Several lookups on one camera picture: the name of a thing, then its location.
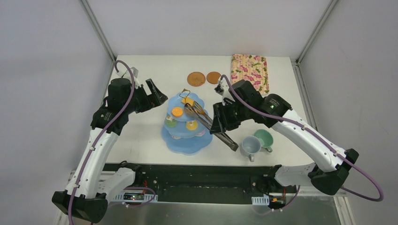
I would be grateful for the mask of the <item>grey-blue ceramic mug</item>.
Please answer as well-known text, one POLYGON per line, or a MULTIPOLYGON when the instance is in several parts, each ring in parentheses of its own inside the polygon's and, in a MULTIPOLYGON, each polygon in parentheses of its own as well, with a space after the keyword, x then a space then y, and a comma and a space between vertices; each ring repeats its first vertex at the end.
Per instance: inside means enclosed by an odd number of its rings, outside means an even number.
POLYGON ((255 136, 245 137, 240 145, 240 154, 248 158, 250 162, 254 162, 255 154, 262 148, 260 140, 255 136))

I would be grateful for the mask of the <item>orange square biscuit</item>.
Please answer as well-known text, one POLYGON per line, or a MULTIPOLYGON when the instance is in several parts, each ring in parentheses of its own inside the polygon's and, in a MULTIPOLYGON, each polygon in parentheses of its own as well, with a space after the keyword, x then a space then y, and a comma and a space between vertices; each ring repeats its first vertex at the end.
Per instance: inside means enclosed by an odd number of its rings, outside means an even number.
POLYGON ((189 104, 191 106, 194 106, 194 102, 195 102, 195 100, 191 99, 190 97, 183 97, 181 99, 181 103, 184 104, 184 105, 185 104, 189 104))

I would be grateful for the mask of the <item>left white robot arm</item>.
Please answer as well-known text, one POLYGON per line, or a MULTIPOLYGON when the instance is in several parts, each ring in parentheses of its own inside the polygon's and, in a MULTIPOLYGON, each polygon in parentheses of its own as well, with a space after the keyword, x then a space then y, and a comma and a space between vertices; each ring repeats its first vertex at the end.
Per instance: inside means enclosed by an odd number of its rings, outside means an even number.
POLYGON ((108 85, 108 95, 94 113, 90 136, 75 174, 63 191, 56 191, 52 203, 69 219, 79 218, 98 223, 108 205, 126 187, 139 189, 143 184, 142 168, 137 164, 122 163, 117 172, 104 182, 100 176, 108 155, 119 138, 131 113, 142 113, 158 107, 168 99, 147 79, 150 94, 137 78, 119 77, 108 85))

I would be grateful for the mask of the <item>smooth wooden coaster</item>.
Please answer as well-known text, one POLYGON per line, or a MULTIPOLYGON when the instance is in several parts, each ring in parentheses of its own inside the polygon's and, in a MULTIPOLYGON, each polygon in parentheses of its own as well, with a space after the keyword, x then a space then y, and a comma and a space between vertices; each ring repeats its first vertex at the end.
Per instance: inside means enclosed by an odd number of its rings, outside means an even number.
POLYGON ((221 74, 219 72, 212 71, 207 74, 206 79, 211 84, 217 84, 219 82, 220 77, 221 74))

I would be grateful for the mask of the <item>green cupcake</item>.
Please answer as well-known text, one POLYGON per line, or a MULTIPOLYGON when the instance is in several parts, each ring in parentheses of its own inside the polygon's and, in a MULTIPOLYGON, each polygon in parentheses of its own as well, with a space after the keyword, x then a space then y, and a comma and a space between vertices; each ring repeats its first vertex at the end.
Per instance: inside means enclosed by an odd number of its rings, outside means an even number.
POLYGON ((167 116, 164 120, 165 126, 169 128, 174 128, 177 126, 178 121, 172 118, 171 116, 167 116))

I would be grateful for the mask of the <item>metal serving tongs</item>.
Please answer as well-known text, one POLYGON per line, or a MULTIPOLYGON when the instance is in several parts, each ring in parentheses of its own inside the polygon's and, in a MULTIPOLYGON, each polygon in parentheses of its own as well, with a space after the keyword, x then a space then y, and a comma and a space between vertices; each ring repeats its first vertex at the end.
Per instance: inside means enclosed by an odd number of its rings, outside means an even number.
MULTIPOLYGON (((194 106, 191 106, 189 104, 184 105, 184 112, 190 116, 196 119, 198 122, 200 122, 206 129, 209 131, 211 130, 213 120, 208 116, 206 113, 205 115, 199 114, 195 110, 195 105, 200 105, 198 102, 194 102, 194 106)), ((215 133, 214 134, 219 140, 221 140, 224 144, 226 144, 232 151, 237 151, 238 150, 238 144, 234 142, 226 133, 215 133)))

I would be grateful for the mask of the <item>yellow frosted donut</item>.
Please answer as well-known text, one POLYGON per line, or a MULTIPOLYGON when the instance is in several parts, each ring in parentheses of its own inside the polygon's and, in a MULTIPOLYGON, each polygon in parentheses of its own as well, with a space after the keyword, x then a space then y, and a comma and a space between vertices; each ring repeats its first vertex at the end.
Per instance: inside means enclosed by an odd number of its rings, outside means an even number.
POLYGON ((198 128, 198 122, 196 120, 188 121, 186 122, 185 127, 189 131, 194 131, 198 128))

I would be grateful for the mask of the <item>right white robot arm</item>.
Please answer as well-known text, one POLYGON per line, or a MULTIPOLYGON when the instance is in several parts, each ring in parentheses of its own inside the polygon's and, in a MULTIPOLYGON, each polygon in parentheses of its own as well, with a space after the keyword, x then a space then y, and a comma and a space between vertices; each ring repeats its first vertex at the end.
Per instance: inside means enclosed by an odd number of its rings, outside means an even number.
POLYGON ((359 154, 331 144, 309 126, 291 105, 277 94, 262 96, 249 81, 240 80, 233 90, 221 81, 215 92, 222 101, 213 105, 211 134, 237 129, 241 122, 254 120, 282 134, 313 162, 307 165, 275 165, 267 178, 267 188, 278 192, 287 186, 313 186, 327 195, 335 195, 346 181, 359 154))

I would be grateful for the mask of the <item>orange round biscuit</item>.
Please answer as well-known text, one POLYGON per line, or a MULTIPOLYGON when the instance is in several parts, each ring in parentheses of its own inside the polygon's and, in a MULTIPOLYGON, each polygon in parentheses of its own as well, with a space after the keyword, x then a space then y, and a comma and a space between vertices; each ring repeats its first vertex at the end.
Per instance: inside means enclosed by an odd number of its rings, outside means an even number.
POLYGON ((183 116, 184 110, 181 107, 174 107, 171 110, 171 114, 172 114, 172 116, 179 118, 179 117, 183 116))
POLYGON ((200 105, 195 105, 195 110, 201 115, 205 115, 206 114, 204 109, 200 105))

